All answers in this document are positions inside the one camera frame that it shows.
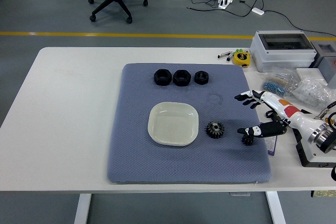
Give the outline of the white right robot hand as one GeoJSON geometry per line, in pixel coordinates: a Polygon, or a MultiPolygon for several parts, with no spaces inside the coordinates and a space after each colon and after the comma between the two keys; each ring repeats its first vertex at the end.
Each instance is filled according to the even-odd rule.
{"type": "Polygon", "coordinates": [[[264,103],[279,116],[276,121],[249,128],[239,128],[237,132],[245,137],[262,138],[282,135],[286,132],[287,127],[291,127],[297,129],[301,136],[307,140],[324,124],[322,120],[309,117],[290,102],[268,91],[250,90],[235,96],[234,99],[242,101],[243,105],[250,104],[252,109],[264,103]]]}

